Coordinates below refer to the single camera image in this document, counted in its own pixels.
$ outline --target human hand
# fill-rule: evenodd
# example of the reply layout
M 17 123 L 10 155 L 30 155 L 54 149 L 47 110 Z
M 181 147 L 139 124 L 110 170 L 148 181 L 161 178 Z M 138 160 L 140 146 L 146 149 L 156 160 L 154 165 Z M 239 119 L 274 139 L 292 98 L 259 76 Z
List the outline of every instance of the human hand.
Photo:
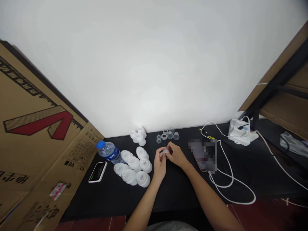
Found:
M 166 153 L 166 156 L 169 160 L 171 160 L 172 163 L 178 165 L 182 169 L 189 164 L 189 161 L 179 146 L 170 141 L 168 143 L 167 149 L 170 151 L 170 153 Z
M 152 181 L 158 182 L 159 184 L 163 181 L 166 175 L 166 156 L 159 156 L 159 153 L 164 150 L 165 147 L 156 150 L 154 159 L 154 175 Z

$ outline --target black table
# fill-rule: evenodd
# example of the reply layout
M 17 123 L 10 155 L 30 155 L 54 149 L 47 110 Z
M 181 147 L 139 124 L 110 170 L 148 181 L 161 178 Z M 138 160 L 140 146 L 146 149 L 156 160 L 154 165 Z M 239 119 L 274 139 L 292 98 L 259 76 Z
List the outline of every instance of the black table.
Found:
M 224 134 L 228 134 L 229 123 L 218 125 Z M 208 173 L 199 170 L 195 159 L 188 148 L 188 141 L 192 139 L 207 139 L 200 134 L 201 127 L 176 129 L 180 134 L 179 140 L 165 140 L 160 144 L 156 143 L 157 132 L 148 133 L 146 138 L 145 150 L 149 154 L 150 161 L 153 164 L 156 149 L 167 146 L 169 141 L 180 146 L 185 156 L 198 170 L 200 175 L 209 183 L 209 185 L 217 192 L 215 186 L 211 183 Z M 206 131 L 212 137 L 221 139 L 226 155 L 230 161 L 234 177 L 247 184 L 256 194 L 257 198 L 281 198 L 281 197 L 306 197 L 307 191 L 292 181 L 278 166 L 274 158 L 269 153 L 261 138 L 253 141 L 249 146 L 245 147 L 237 145 L 220 134 L 215 125 L 206 126 Z M 113 142 L 120 150 L 129 150 L 136 156 L 136 148 L 138 144 L 133 143 L 129 136 L 105 139 L 105 141 Z M 230 170 L 226 158 L 218 144 L 218 168 L 225 170 L 230 174 Z M 113 164 L 108 163 L 103 179 L 99 183 L 88 183 L 90 174 L 97 162 L 104 161 L 98 154 L 88 169 L 84 179 L 82 180 L 70 206 L 66 210 L 61 221 L 85 219 L 93 217 L 111 217 L 128 215 L 133 212 L 138 202 L 146 191 L 138 185 L 131 186 L 125 183 L 121 177 L 113 171 Z M 214 174 L 214 180 L 219 185 L 227 185 L 231 179 L 223 174 Z M 220 191 L 230 200 L 237 202 L 249 202 L 253 199 L 253 195 L 245 186 L 238 182 L 230 188 Z M 218 195 L 225 203 L 225 200 L 219 193 Z M 153 212 L 183 210 L 199 207 L 197 196 L 193 187 L 178 166 L 167 160 L 166 176 L 159 188 Z

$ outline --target power strip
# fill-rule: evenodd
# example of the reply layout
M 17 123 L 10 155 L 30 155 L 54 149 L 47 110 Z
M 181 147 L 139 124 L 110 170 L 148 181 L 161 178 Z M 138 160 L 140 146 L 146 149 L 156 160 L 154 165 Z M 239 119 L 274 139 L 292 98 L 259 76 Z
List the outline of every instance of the power strip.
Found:
M 256 131 L 250 131 L 250 120 L 247 122 L 238 119 L 231 119 L 228 139 L 236 144 L 248 146 L 250 142 L 259 138 Z

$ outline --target charging cable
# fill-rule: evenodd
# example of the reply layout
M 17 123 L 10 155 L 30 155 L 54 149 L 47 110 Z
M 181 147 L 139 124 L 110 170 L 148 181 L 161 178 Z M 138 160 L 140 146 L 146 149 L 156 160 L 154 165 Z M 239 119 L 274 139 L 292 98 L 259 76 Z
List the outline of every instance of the charging cable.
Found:
M 247 117 L 247 119 L 248 119 L 249 129 L 248 129 L 248 134 L 246 135 L 246 136 L 248 136 L 248 135 L 250 134 L 250 119 L 249 119 L 248 116 L 244 116 L 244 117 Z M 221 132 L 221 130 L 219 129 L 219 127 L 217 126 L 217 124 L 216 124 L 214 121 L 209 121 L 209 122 L 207 122 L 207 123 L 202 127 L 202 129 L 200 130 L 201 135 L 203 135 L 204 137 L 206 137 L 206 138 L 208 138 L 208 139 L 211 139 L 211 138 L 207 137 L 206 135 L 204 135 L 204 134 L 202 133 L 202 130 L 204 129 L 204 127 L 205 127 L 208 123 L 210 123 L 210 122 L 212 122 L 212 123 L 214 123 L 214 124 L 216 125 L 216 127 L 218 128 L 218 130 L 220 131 L 220 133 L 221 133 L 223 136 L 225 136 L 225 137 L 230 137 L 230 136 L 224 135 L 224 134 Z M 303 186 L 301 183 L 299 183 L 297 180 L 295 180 L 290 174 L 288 174 L 288 172 L 281 166 L 281 164 L 278 162 L 278 160 L 277 160 L 277 158 L 275 157 L 275 155 L 272 153 L 270 147 L 268 146 L 266 140 L 265 140 L 264 137 L 261 135 L 261 133 L 260 133 L 258 130 L 256 130 L 256 132 L 257 132 L 257 133 L 260 135 L 260 137 L 263 139 L 263 141 L 264 141 L 265 145 L 267 146 L 269 152 L 272 154 L 272 156 L 274 157 L 274 159 L 276 160 L 276 162 L 278 163 L 278 165 L 281 167 L 281 169 L 282 169 L 293 181 L 295 181 L 297 184 L 299 184 L 300 186 L 302 186 L 304 189 L 308 190 L 308 188 L 306 188 L 305 186 Z M 249 188 L 246 184 L 244 184 L 244 183 L 241 182 L 240 180 L 234 178 L 233 172 L 232 172 L 232 168 L 231 168 L 231 165 L 230 165 L 230 162 L 229 162 L 229 160 L 228 160 L 228 158 L 227 158 L 227 156 L 226 156 L 226 154 L 225 154 L 224 149 L 222 148 L 221 141 L 217 141 L 217 142 L 220 142 L 220 147 L 221 147 L 221 149 L 222 149 L 222 151 L 223 151 L 223 153 L 224 153 L 224 155 L 225 155 L 225 157 L 226 157 L 226 159 L 227 159 L 227 162 L 228 162 L 228 164 L 229 164 L 229 167 L 230 167 L 230 170 L 231 170 L 231 175 L 228 175 L 228 174 L 226 174 L 226 173 L 220 171 L 218 168 L 217 168 L 217 170 L 218 170 L 219 172 L 221 172 L 222 174 L 224 174 L 224 175 L 226 175 L 226 176 L 232 178 L 232 181 L 231 181 L 231 183 L 230 183 L 229 185 L 226 185 L 226 186 L 218 185 L 218 184 L 215 183 L 215 181 L 214 181 L 214 179 L 213 179 L 213 176 L 212 176 L 212 173 L 209 173 L 209 174 L 210 174 L 210 180 L 211 180 L 211 182 L 215 185 L 217 191 L 218 191 L 226 200 L 228 200 L 228 201 L 230 201 L 230 202 L 232 202 L 232 203 L 235 203 L 235 204 L 242 204 L 242 205 L 253 204 L 253 203 L 256 201 L 256 195 L 255 195 L 254 192 L 251 190 L 251 188 Z M 226 197 L 219 191 L 218 187 L 219 187 L 219 188 L 229 188 L 229 187 L 233 184 L 234 180 L 236 180 L 236 181 L 242 183 L 243 185 L 245 185 L 245 186 L 252 192 L 252 194 L 253 194 L 253 200 L 252 200 L 251 202 L 246 202 L 246 203 L 244 202 L 244 203 L 242 203 L 242 202 L 231 201 L 231 200 L 229 200 L 228 198 L 226 198 Z
M 261 136 L 261 138 L 264 140 L 265 145 L 267 146 L 267 148 L 269 149 L 269 152 L 273 155 L 274 159 L 276 160 L 277 164 L 281 167 L 281 169 L 292 179 L 294 180 L 296 183 L 298 183 L 300 186 L 302 186 L 304 189 L 308 190 L 308 188 L 306 188 L 305 186 L 303 186 L 301 183 L 299 183 L 298 181 L 296 181 L 293 177 L 290 176 L 290 174 L 287 173 L 287 171 L 281 166 L 281 164 L 278 162 L 277 158 L 275 157 L 275 155 L 272 153 L 269 145 L 267 144 L 266 140 L 264 139 L 264 137 L 261 135 L 261 133 L 256 130 L 256 132 Z
M 212 123 L 214 123 L 214 124 L 216 125 L 216 127 L 218 128 L 218 130 L 220 131 L 220 133 L 221 133 L 223 136 L 226 136 L 226 135 L 224 135 L 224 134 L 221 132 L 221 130 L 219 129 L 219 127 L 217 126 L 217 124 L 216 124 L 214 121 L 209 121 L 209 122 L 207 122 L 207 123 L 203 126 L 203 128 L 204 128 L 208 123 L 210 123 L 210 122 L 212 122 Z M 249 120 L 248 120 L 248 124 L 249 124 L 249 130 L 248 130 L 248 134 L 247 134 L 247 135 L 250 134 L 250 121 L 249 121 Z M 206 135 L 204 135 L 204 134 L 202 133 L 203 128 L 202 128 L 201 131 L 200 131 L 201 134 L 202 134 L 204 137 L 206 137 L 206 138 L 208 138 L 208 139 L 211 139 L 211 138 L 207 137 Z M 230 183 L 229 185 L 226 185 L 226 186 L 218 185 L 218 184 L 215 183 L 215 181 L 214 181 L 214 179 L 213 179 L 213 176 L 212 176 L 212 173 L 209 173 L 211 182 L 215 185 L 217 191 L 218 191 L 227 201 L 230 201 L 231 203 L 235 203 L 235 204 L 242 204 L 242 205 L 250 205 L 250 204 L 253 204 L 253 203 L 256 201 L 256 195 L 255 195 L 254 192 L 251 190 L 251 188 L 249 188 L 246 184 L 244 184 L 242 181 L 236 179 L 236 178 L 233 176 L 233 172 L 232 172 L 232 168 L 231 168 L 230 162 L 229 162 L 229 160 L 228 160 L 228 158 L 227 158 L 227 155 L 225 154 L 224 149 L 222 148 L 221 141 L 217 141 L 217 142 L 220 142 L 220 147 L 221 147 L 221 149 L 222 149 L 222 151 L 223 151 L 223 153 L 224 153 L 224 155 L 225 155 L 225 157 L 226 157 L 226 159 L 227 159 L 228 165 L 229 165 L 230 170 L 231 170 L 231 175 L 228 175 L 228 174 L 226 174 L 226 173 L 220 171 L 218 168 L 217 168 L 217 170 L 218 170 L 219 172 L 221 172 L 222 174 L 224 174 L 224 175 L 230 177 L 230 178 L 232 179 L 232 181 L 231 181 L 231 183 Z M 236 181 L 240 182 L 241 184 L 245 185 L 245 186 L 252 192 L 252 194 L 253 194 L 253 200 L 252 200 L 251 202 L 236 202 L 236 201 L 231 201 L 231 200 L 229 200 L 228 198 L 226 198 L 226 197 L 219 191 L 218 188 L 229 188 L 229 187 L 231 187 L 231 185 L 233 184 L 234 180 L 236 180 Z
M 287 206 L 288 206 L 288 204 L 293 204 L 293 205 L 296 205 L 296 206 L 299 206 L 299 207 L 308 208 L 307 206 L 303 206 L 303 205 L 299 205 L 299 204 L 295 204 L 295 203 L 290 202 L 289 198 L 287 198 L 286 200 L 285 199 L 282 199 L 282 200 L 287 203 Z

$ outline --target smartphone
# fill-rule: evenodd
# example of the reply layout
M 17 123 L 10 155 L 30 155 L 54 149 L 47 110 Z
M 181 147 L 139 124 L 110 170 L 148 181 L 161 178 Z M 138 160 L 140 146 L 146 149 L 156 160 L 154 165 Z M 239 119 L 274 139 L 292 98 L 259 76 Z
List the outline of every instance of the smartphone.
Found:
M 90 176 L 89 183 L 100 182 L 105 172 L 107 162 L 99 162 L 95 165 L 95 168 Z
M 189 149 L 195 158 L 200 171 L 216 171 L 217 169 L 217 140 L 191 140 Z

